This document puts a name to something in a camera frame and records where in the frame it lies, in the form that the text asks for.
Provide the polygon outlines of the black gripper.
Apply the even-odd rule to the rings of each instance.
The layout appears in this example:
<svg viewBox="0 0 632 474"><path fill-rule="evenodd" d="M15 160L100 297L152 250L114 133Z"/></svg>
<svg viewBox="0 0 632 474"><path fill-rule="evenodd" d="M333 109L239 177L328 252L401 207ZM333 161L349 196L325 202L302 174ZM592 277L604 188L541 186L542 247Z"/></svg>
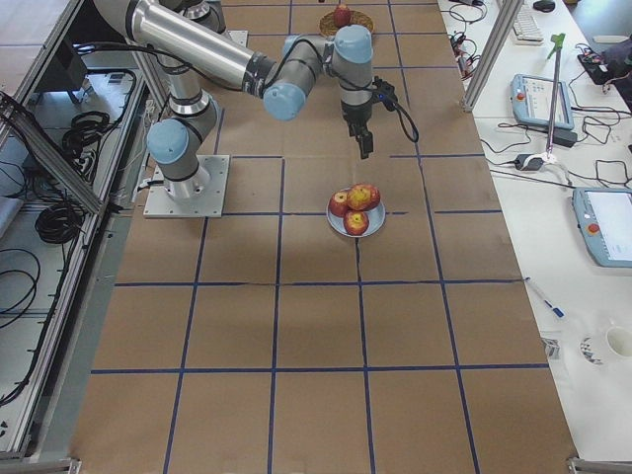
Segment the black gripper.
<svg viewBox="0 0 632 474"><path fill-rule="evenodd" d="M373 135L368 129L368 121L374 105L381 104L388 112L396 110L395 87L388 81L375 76L370 86L357 90L359 103L352 105L341 101L343 118L346 121L350 136L358 146L359 157L367 159L373 152Z"/></svg>

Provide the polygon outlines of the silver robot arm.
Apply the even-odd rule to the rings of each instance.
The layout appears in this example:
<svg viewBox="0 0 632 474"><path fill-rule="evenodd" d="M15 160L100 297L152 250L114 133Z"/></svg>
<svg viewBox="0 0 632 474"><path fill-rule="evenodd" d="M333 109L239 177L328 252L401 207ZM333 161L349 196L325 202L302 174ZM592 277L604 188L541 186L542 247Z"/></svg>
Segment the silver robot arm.
<svg viewBox="0 0 632 474"><path fill-rule="evenodd" d="M290 36L275 61L226 35L218 1L98 1L95 7L125 39L262 99L278 120L297 117L320 75L337 79L342 115L361 158L373 150L367 126L373 106L396 109L393 86L372 72L371 33L362 25L344 26L330 37Z"/></svg>

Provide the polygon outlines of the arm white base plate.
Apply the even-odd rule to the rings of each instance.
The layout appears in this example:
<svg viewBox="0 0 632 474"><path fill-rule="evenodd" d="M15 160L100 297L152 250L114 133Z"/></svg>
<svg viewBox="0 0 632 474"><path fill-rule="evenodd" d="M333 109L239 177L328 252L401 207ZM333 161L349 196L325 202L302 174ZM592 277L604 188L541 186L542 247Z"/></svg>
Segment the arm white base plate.
<svg viewBox="0 0 632 474"><path fill-rule="evenodd" d="M175 182L156 167L143 214L147 218L220 218L223 213L229 155L199 155L197 173Z"/></svg>
<svg viewBox="0 0 632 474"><path fill-rule="evenodd" d="M248 35L249 32L245 31L245 30L226 30L224 35L232 40L233 42L236 42L237 44L240 44L241 46L246 47L247 43L248 43Z"/></svg>

